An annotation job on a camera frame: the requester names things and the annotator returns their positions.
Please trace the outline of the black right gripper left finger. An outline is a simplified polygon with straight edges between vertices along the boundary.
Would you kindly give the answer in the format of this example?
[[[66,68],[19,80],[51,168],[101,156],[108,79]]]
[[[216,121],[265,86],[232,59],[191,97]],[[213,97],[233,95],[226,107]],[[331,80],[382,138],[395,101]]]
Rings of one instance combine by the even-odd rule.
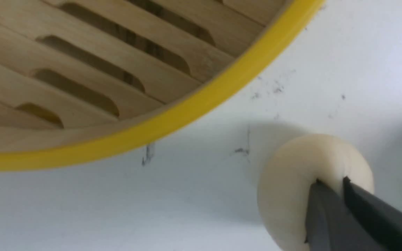
[[[358,223],[343,199],[321,180],[311,184],[306,213],[311,251],[386,251]]]

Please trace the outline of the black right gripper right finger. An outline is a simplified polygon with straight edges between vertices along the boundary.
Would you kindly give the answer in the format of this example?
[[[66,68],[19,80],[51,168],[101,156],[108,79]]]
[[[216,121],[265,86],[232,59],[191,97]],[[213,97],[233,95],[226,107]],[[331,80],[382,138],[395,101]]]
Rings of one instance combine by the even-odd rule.
[[[372,239],[387,251],[402,251],[402,212],[348,177],[343,192],[345,205]]]

